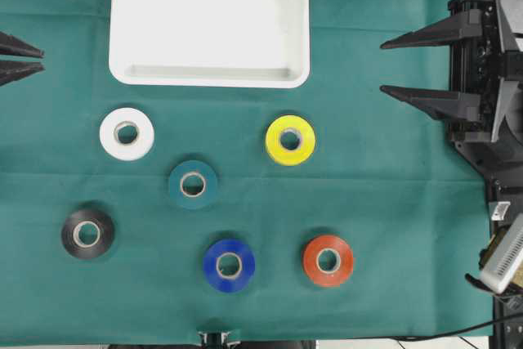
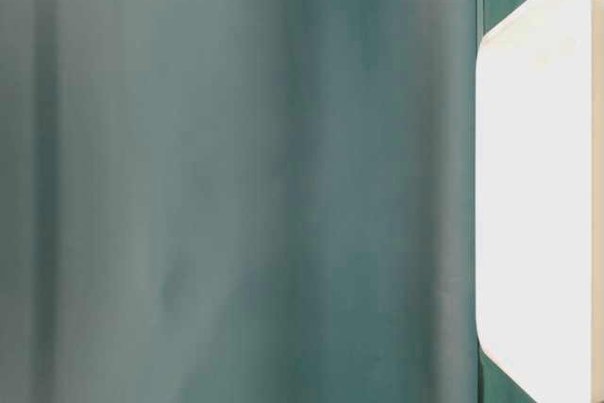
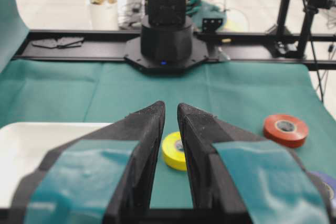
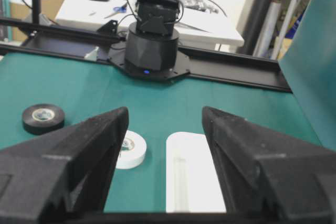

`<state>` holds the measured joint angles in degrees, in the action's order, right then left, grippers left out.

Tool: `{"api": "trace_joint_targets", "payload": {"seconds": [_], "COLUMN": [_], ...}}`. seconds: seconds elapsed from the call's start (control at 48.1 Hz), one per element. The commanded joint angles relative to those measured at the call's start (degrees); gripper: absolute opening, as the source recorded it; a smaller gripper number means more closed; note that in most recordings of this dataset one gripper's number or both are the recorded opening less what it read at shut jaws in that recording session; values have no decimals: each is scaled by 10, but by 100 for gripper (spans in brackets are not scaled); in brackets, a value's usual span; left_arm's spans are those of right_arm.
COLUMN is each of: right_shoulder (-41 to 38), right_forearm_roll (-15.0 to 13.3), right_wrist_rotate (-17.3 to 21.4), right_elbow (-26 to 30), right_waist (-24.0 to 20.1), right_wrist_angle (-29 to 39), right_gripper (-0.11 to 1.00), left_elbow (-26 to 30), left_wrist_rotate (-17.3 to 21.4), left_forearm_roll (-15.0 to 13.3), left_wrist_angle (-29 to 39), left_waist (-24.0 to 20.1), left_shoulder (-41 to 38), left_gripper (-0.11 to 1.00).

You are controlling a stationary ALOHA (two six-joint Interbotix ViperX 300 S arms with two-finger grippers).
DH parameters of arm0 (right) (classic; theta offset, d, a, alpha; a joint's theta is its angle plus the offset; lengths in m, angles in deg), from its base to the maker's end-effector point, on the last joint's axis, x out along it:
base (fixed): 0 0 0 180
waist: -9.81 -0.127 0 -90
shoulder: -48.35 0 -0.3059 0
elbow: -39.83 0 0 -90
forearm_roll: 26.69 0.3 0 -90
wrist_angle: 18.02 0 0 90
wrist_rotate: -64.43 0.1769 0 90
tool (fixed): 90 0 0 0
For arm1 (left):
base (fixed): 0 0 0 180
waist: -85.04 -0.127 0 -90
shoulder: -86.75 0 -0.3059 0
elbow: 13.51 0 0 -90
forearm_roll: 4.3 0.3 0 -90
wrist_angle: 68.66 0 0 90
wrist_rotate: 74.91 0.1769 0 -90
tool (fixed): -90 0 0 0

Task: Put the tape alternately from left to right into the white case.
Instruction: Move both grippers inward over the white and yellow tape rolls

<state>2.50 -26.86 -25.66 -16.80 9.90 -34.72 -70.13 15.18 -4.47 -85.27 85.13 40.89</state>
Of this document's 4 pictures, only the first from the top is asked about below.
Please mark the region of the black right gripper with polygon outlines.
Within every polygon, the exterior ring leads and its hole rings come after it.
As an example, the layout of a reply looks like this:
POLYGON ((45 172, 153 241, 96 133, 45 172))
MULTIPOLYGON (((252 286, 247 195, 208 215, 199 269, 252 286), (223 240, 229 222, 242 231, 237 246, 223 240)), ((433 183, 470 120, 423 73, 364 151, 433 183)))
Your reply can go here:
POLYGON ((498 141, 522 90, 522 50, 501 0, 452 0, 451 16, 381 49, 450 45, 451 91, 382 85, 380 91, 449 121, 454 142, 498 141))

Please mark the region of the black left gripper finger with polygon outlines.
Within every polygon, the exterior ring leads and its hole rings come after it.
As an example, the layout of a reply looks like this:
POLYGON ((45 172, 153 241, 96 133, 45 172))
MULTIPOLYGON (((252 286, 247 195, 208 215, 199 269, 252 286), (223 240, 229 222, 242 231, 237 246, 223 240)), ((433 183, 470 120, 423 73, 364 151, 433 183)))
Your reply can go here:
POLYGON ((44 70, 45 68, 40 62, 1 60, 0 85, 18 81, 44 70))
POLYGON ((7 56, 44 57, 44 51, 3 32, 0 33, 0 52, 7 56))

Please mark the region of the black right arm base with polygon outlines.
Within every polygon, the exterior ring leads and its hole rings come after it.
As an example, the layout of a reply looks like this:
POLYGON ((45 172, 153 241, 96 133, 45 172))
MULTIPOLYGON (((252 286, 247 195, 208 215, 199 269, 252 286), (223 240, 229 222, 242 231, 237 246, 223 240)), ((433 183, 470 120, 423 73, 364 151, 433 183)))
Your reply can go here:
MULTIPOLYGON (((501 249, 510 230, 522 230, 522 92, 516 93, 499 129, 498 140, 492 142, 454 143, 456 151, 478 171, 485 181, 485 199, 489 213, 489 243, 480 251, 479 267, 501 249)), ((511 260, 511 280, 501 293, 496 293, 467 274, 466 280, 475 288, 494 298, 493 336, 490 348, 522 347, 522 250, 511 260)))

